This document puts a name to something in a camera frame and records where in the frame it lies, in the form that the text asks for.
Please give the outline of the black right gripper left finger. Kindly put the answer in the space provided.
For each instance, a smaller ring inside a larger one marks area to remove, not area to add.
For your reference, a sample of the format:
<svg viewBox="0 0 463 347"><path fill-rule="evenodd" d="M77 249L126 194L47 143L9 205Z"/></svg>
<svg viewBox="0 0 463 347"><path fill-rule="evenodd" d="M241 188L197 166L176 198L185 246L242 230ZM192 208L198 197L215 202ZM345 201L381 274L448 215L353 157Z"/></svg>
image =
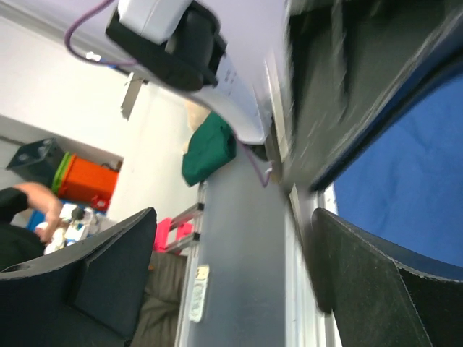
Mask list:
<svg viewBox="0 0 463 347"><path fill-rule="evenodd" d="M149 207L1 272L1 345L124 346L137 327L155 235Z"/></svg>

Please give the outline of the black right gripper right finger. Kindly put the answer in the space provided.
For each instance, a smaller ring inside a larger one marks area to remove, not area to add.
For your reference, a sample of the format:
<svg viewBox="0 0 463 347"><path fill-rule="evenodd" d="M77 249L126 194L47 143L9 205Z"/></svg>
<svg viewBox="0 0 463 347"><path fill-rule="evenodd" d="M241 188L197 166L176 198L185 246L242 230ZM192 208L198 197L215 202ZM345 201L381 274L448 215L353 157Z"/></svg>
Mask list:
<svg viewBox="0 0 463 347"><path fill-rule="evenodd" d="M310 279L343 346L461 346L462 268L372 235L318 208Z"/></svg>

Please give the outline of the blue surgical cloth wrap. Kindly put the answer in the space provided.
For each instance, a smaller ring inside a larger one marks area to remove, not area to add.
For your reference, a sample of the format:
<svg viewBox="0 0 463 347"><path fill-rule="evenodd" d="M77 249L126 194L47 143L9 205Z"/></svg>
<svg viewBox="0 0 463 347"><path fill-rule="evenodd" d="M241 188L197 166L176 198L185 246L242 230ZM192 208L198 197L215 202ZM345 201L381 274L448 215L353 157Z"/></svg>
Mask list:
<svg viewBox="0 0 463 347"><path fill-rule="evenodd" d="M340 175L334 190L344 220L462 265L462 78L412 108Z"/></svg>

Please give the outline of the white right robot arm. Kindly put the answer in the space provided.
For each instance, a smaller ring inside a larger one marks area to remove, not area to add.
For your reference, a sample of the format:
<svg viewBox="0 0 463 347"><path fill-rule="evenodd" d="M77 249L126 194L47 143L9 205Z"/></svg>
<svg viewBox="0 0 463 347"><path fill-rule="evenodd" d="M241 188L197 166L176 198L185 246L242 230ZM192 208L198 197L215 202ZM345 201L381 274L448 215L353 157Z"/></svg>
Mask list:
<svg viewBox="0 0 463 347"><path fill-rule="evenodd" d="M247 143L265 143L279 188L229 177L201 185L205 212L187 268L177 346L296 343L287 274L278 274L291 205L297 249L318 309L343 346L460 346L462 269L374 236L322 197L360 153L462 68L460 1L311 1L284 21L286 67L268 72L267 110L236 76L218 17L164 1L153 33L115 9L107 36L162 87L211 107Z"/></svg>

